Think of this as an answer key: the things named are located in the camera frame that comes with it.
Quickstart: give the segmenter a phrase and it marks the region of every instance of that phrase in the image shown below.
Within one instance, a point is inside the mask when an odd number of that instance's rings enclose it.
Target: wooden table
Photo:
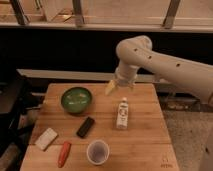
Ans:
[[[60,104],[64,91],[74,86],[88,88],[93,94],[90,107],[80,117],[65,112]],[[106,96],[106,84],[50,84],[36,121],[30,145],[22,163],[22,171],[178,171],[167,127],[152,84],[136,84],[134,90],[119,88]],[[118,104],[122,97],[129,102],[128,129],[116,129]],[[76,136],[84,119],[90,116],[95,125],[85,139]],[[58,138],[43,152],[35,140],[48,127]],[[101,166],[93,166],[86,157],[88,144],[95,139],[106,141],[110,156]],[[57,168],[58,155],[64,141],[72,142],[63,168]]]

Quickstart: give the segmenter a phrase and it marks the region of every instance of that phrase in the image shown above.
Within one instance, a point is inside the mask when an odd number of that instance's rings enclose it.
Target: white bottle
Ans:
[[[122,102],[118,106],[117,129],[127,129],[128,124],[128,103],[127,98],[123,97]]]

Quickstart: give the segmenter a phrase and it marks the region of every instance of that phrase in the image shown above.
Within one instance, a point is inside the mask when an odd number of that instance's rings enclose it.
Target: floor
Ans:
[[[178,110],[162,106],[168,131],[174,145],[174,151],[180,171],[198,171],[204,145],[213,124],[213,112],[187,111],[177,105]],[[20,125],[31,124],[37,118],[39,110],[31,110],[28,117],[22,117]],[[21,165],[20,151],[11,145],[5,155],[0,158],[1,171],[18,171]]]

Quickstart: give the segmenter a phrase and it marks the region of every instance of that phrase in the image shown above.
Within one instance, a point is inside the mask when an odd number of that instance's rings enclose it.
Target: bottle cap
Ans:
[[[123,97],[123,98],[122,98],[122,101],[126,102],[126,101],[127,101],[127,98],[126,98],[126,97]]]

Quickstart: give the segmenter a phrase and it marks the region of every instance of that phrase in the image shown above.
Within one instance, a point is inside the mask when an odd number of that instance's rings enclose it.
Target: glass panel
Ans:
[[[21,5],[30,22],[63,23],[73,18],[72,0],[22,0]]]
[[[82,0],[88,24],[162,24],[170,0]]]
[[[46,21],[41,0],[20,0],[20,4],[30,22]]]
[[[213,1],[181,0],[174,25],[213,26]]]
[[[0,0],[0,23],[17,22],[9,0]]]

